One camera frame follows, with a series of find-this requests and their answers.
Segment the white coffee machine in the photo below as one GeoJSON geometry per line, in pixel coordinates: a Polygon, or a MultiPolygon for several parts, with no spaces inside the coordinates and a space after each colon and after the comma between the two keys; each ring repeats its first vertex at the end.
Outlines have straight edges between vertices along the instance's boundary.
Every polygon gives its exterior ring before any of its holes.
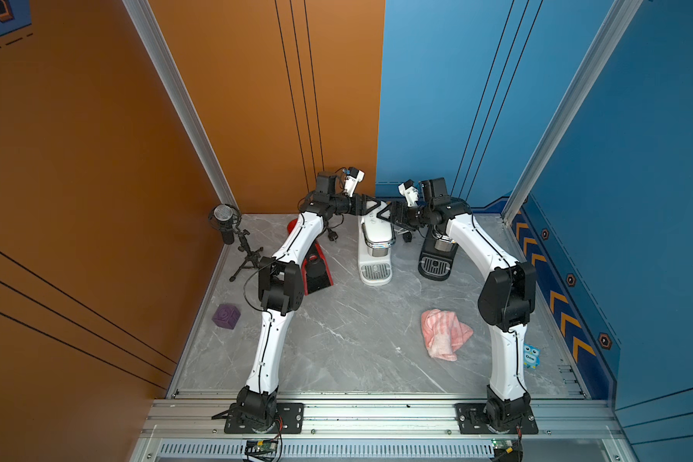
{"type": "Polygon", "coordinates": [[[359,220],[358,269],[362,282],[371,287],[388,284],[392,279],[391,248],[396,236],[392,224],[376,215],[359,220]]]}

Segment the red Nespresso coffee machine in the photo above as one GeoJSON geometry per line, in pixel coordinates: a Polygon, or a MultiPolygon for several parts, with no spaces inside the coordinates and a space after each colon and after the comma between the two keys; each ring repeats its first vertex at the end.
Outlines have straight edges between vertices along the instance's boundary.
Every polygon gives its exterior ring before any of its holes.
{"type": "Polygon", "coordinates": [[[281,248],[278,261],[284,264],[284,291],[292,302],[333,285],[319,243],[323,231],[325,223],[320,216],[301,213],[281,248]]]}

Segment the pink towel cloth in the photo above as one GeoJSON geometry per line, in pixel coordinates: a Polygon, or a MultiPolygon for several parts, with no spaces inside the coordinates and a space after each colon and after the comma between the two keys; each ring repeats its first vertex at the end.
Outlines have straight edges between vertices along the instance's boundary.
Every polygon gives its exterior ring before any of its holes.
{"type": "Polygon", "coordinates": [[[456,352],[474,335],[473,329],[462,323],[456,313],[438,309],[423,312],[421,330],[429,356],[449,362],[457,360],[456,352]]]}

